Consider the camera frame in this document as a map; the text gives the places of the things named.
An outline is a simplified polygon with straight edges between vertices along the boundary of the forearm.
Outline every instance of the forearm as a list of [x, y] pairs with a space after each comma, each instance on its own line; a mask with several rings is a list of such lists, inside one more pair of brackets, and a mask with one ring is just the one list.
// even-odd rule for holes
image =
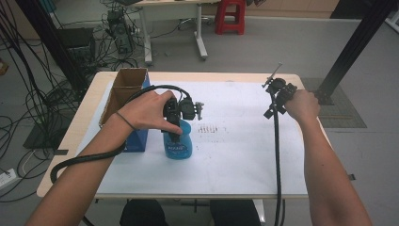
[[370, 225], [367, 212], [318, 120], [302, 123], [301, 129], [313, 224]]
[[[104, 128], [79, 155], [105, 153], [116, 149], [131, 129], [111, 116]], [[77, 225], [91, 201], [113, 158], [67, 167], [43, 198], [27, 225]]]

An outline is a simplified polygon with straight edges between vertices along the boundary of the concrete floor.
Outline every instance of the concrete floor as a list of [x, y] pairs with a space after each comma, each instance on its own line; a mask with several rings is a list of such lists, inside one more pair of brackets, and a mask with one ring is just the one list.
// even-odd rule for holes
[[[152, 36], [167, 32], [175, 22], [153, 23]], [[192, 36], [193, 25], [183, 31], [152, 40], [153, 66], [150, 72], [224, 72], [271, 73], [278, 62], [284, 65], [279, 73], [296, 73], [301, 77], [325, 77], [356, 29], [359, 21], [347, 20], [294, 20], [246, 18], [243, 36], [230, 33], [218, 36], [213, 25], [203, 27], [203, 40], [209, 57], [199, 57]], [[39, 47], [35, 47], [42, 56]], [[354, 173], [353, 182], [375, 225], [396, 225], [399, 221], [399, 181], [397, 180], [399, 140], [397, 114], [399, 98], [399, 36], [383, 24], [346, 77], [340, 84], [365, 121], [365, 129], [327, 129], [327, 136], [348, 173]], [[14, 120], [25, 112], [27, 91], [7, 51], [1, 58], [9, 62], [6, 75], [0, 76], [0, 115]], [[49, 90], [46, 78], [37, 61], [29, 57], [37, 83], [43, 91]], [[142, 57], [136, 58], [142, 66]], [[22, 121], [0, 160], [2, 169], [15, 168], [27, 149], [22, 146], [33, 126]], [[26, 168], [38, 164], [31, 160]], [[45, 170], [48, 162], [42, 164]], [[33, 192], [40, 178], [23, 181], [0, 201], [13, 200]], [[36, 195], [18, 202], [0, 203], [0, 224], [22, 225], [40, 198]], [[93, 203], [88, 217], [96, 225], [117, 225], [126, 200], [107, 200]], [[163, 202], [170, 225], [207, 225], [210, 219], [206, 207], [195, 214], [193, 207], [181, 207], [174, 202]], [[275, 202], [264, 201], [267, 225], [274, 221]], [[307, 200], [287, 201], [286, 225], [311, 225]]]

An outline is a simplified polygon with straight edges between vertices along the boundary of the power strip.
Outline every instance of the power strip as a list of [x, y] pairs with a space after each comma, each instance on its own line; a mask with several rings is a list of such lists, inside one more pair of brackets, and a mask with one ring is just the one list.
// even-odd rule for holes
[[11, 185], [12, 183], [18, 181], [18, 177], [15, 174], [15, 170], [14, 169], [9, 169], [7, 170], [8, 174], [3, 172], [0, 175], [0, 190], [5, 188], [6, 186]]

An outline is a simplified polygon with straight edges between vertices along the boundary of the white desk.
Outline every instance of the white desk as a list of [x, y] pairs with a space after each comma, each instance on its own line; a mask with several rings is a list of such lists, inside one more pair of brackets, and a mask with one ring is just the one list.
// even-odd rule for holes
[[[166, 82], [187, 90], [194, 101], [205, 103], [202, 121], [190, 121], [193, 154], [185, 160], [165, 156], [162, 134], [150, 130], [145, 153], [118, 155], [96, 198], [276, 198], [273, 121], [263, 113], [269, 96], [261, 88], [269, 74], [154, 73], [152, 84]], [[98, 73], [80, 105], [55, 156], [55, 164], [74, 157], [98, 131], [104, 92], [116, 73]], [[278, 74], [303, 89], [299, 77]], [[284, 198], [305, 198], [303, 143], [296, 123], [280, 116], [281, 180]], [[38, 195], [51, 187], [49, 172]]]

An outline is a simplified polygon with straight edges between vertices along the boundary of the human arm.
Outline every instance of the human arm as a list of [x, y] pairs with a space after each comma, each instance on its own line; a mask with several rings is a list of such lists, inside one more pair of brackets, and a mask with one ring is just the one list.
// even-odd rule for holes
[[305, 181], [313, 225], [372, 225], [343, 165], [322, 132], [313, 93], [298, 90], [285, 105], [298, 122], [305, 145]]
[[[171, 91], [161, 95], [151, 91], [134, 99], [119, 113], [137, 129], [162, 129], [181, 134], [181, 128], [163, 118], [164, 104], [172, 96]], [[116, 150], [132, 131], [129, 124], [113, 114], [79, 156]], [[107, 158], [67, 167], [26, 225], [78, 225], [112, 160]]]

